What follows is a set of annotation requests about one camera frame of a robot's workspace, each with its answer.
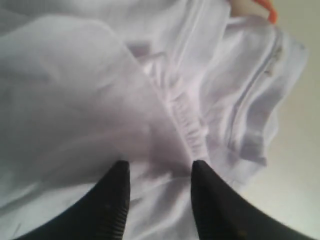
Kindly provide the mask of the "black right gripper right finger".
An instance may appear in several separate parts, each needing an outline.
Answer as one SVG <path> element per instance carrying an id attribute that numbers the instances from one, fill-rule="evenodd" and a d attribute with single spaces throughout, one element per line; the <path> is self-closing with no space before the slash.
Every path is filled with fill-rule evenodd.
<path id="1" fill-rule="evenodd" d="M 201 240 L 303 240 L 293 230 L 251 205 L 203 160 L 191 171 L 191 204 Z"/>

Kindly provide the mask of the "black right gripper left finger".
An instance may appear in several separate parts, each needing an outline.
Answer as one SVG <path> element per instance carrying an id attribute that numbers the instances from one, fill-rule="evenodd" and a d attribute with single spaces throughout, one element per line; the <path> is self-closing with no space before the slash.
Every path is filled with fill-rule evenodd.
<path id="1" fill-rule="evenodd" d="M 21 240 L 121 240 L 130 206 L 130 166 L 117 161 L 66 211 Z"/>

